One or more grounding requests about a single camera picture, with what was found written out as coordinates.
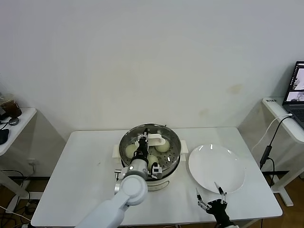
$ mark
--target wooden floor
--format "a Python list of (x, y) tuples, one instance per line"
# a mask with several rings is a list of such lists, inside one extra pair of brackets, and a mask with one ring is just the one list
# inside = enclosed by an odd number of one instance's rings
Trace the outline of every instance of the wooden floor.
[[(31, 181), (30, 185), (28, 186), (28, 191), (43, 191), (47, 184), (46, 180), (33, 180)], [(278, 218), (268, 218), (264, 219), (263, 221), (263, 228), (304, 228), (304, 180), (300, 178), (296, 178), (293, 182), (291, 182), (287, 187), (286, 190), (291, 197), (292, 201), (294, 202), (293, 207), (286, 207), (283, 203), (282, 199), (278, 194), (276, 194), (276, 198), (280, 203), (283, 216)], [(1, 186), (0, 187), (0, 205), (6, 207), (13, 197), (13, 193), (8, 190), (7, 188)], [(26, 204), (26, 200), (21, 200), (17, 209), (22, 208)], [(19, 210), (17, 213), (23, 213), (24, 210)], [(3, 215), (4, 210), (0, 209), (1, 218), (10, 218), (11, 215)], [(20, 217), (13, 215), (12, 219), (16, 220), (16, 224), (13, 220), (9, 220), (8, 223), (3, 226), (3, 224), (7, 221), (3, 219), (2, 225), (0, 228), (13, 228), (15, 225), (21, 224)], [(255, 224), (251, 225), (250, 228), (260, 228), (261, 221), (256, 222)], [(215, 223), (202, 223), (202, 224), (191, 224), (191, 225), (182, 225), (182, 228), (214, 228)], [(164, 226), (145, 226), (142, 228), (163, 228)]]

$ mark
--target cup with drink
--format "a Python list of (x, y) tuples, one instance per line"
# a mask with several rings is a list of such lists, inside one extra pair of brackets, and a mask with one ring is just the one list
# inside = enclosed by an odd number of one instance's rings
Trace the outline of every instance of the cup with drink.
[(0, 108), (2, 108), (11, 118), (16, 118), (22, 114), (13, 94), (0, 96)]

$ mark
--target white desk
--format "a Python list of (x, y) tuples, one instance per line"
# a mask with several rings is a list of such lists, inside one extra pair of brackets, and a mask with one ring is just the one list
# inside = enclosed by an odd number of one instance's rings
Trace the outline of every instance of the white desk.
[[(274, 117), (277, 118), (278, 116), (288, 114), (288, 112), (282, 107), (283, 100), (283, 97), (266, 97), (263, 99), (263, 104), (274, 115)], [(288, 118), (284, 120), (281, 125), (297, 143), (304, 143), (304, 130), (294, 119)], [(275, 184), (271, 187), (271, 189), (273, 193), (279, 193), (281, 195), (285, 205), (288, 207), (293, 206), (294, 203), (290, 199), (284, 187), (302, 172), (304, 172), (304, 167), (290, 170), (281, 179), (279, 179), (276, 175), (274, 176)]]
[[(9, 149), (9, 147), (13, 144), (13, 142), (16, 140), (16, 138), (19, 136), (19, 134), (22, 132), (22, 130), (25, 128), (25, 126), (29, 123), (29, 121), (33, 118), (33, 116), (37, 112), (35, 108), (21, 108), (21, 110), (22, 110), (22, 115), (18, 117), (19, 123), (15, 126), (8, 125), (6, 127), (9, 129), (9, 137), (4, 144), (0, 145), (0, 156), (5, 154), (5, 152)], [(9, 119), (10, 117), (3, 120), (3, 122), (7, 122)], [(16, 196), (11, 200), (8, 206), (9, 210), (12, 211), (14, 210), (15, 206), (18, 203), (18, 200), (29, 198), (28, 192), (25, 191), (26, 187), (29, 185), (29, 180), (24, 181), (23, 186), (20, 187), (18, 184), (12, 181), (8, 176), (6, 176), (4, 172), (0, 171), (0, 183), (3, 184), (8, 189), (10, 189), (12, 192), (16, 193)], [(41, 195), (42, 195), (41, 192), (30, 192), (30, 198), (33, 200), (40, 199)]]
[[(191, 152), (198, 145), (221, 144), (234, 151), (246, 169), (242, 188), (228, 195), (227, 214), (232, 220), (278, 217), (282, 210), (237, 128), (173, 129), (186, 140)], [(114, 195), (113, 146), (123, 131), (73, 132), (43, 193), (31, 224), (35, 227), (74, 227), (95, 206)], [(187, 224), (213, 222), (197, 205), (198, 184), (181, 163), (169, 186), (149, 192), (146, 200), (130, 207), (122, 225)], [(199, 187), (204, 200), (219, 195)]]

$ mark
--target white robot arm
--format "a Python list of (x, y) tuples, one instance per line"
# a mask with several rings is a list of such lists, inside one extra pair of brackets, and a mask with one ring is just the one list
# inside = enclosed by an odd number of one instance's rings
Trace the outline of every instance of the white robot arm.
[(117, 228), (128, 207), (142, 203), (147, 193), (148, 186), (144, 178), (138, 175), (127, 176), (122, 180), (117, 194), (97, 206), (76, 228)]

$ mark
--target power outlet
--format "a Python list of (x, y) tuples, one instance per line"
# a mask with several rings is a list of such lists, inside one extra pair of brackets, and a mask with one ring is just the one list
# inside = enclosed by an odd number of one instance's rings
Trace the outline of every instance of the power outlet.
[(35, 158), (27, 159), (29, 165), (37, 165), (38, 161)]

